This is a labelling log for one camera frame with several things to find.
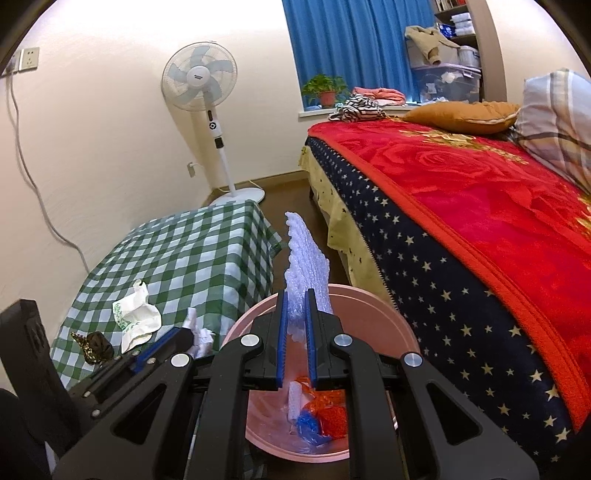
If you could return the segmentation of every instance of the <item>pink trash bin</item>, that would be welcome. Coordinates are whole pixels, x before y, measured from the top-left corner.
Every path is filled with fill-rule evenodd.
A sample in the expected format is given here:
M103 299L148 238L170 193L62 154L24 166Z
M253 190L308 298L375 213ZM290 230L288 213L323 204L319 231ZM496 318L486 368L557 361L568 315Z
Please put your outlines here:
M408 323L391 305L359 288L329 284L330 302L343 330L372 346L379 353L399 358L404 352L418 352L418 343ZM230 329L224 344L248 333L252 321L275 308L277 294L248 310ZM310 446L291 432L287 421L287 393L290 381L308 376L305 347L287 339L284 388L277 392L251 391L246 417L246 439L279 458L304 463L336 462L349 458L348 439Z

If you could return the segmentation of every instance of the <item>plant pot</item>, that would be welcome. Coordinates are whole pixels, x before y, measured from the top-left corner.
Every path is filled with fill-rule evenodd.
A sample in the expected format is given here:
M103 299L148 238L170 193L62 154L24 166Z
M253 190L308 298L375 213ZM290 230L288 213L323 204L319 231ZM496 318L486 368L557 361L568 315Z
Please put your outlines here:
M321 92L318 99L322 108L334 108L336 103L336 92Z

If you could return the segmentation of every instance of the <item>white wall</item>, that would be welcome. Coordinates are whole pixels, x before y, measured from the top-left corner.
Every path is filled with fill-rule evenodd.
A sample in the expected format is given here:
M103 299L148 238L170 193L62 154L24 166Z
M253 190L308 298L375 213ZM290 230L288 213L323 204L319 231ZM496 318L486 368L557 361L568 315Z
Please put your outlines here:
M563 67L589 78L562 30L534 0L486 1L501 45L508 102L522 103L525 79Z
M169 57L203 40L238 64L218 108L235 180L296 170L314 120L297 119L281 0L57 0L22 43L41 47L38 70L14 78L23 150L54 223L91 268L130 229L198 207L225 184L202 115L168 108L160 92ZM52 340L86 273L43 224L18 168L4 80L0 90L0 310L37 300ZM206 175L190 178L195 159Z

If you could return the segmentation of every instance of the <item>fan stand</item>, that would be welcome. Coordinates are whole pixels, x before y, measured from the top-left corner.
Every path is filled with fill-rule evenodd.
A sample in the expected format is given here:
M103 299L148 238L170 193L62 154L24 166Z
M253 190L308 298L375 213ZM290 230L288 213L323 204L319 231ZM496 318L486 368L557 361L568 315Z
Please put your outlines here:
M228 187L230 191L221 197L215 199L210 205L225 205L230 202L244 202L245 200L254 200L259 203L265 198L265 190L256 188L236 189L232 176L230 175L230 165L226 156L226 150L223 146L222 129L217 119L216 108L214 105L208 105L206 108L207 119L209 120L209 131L216 143L217 153L222 160L223 171L226 174Z

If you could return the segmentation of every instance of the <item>navy star-patterned blanket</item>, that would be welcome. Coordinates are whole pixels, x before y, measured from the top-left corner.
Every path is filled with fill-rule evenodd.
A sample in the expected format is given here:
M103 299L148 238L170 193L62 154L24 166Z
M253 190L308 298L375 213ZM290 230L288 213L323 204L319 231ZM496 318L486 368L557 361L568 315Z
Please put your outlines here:
M307 145L356 222L423 355L543 470L574 438L552 375L512 314L324 141Z

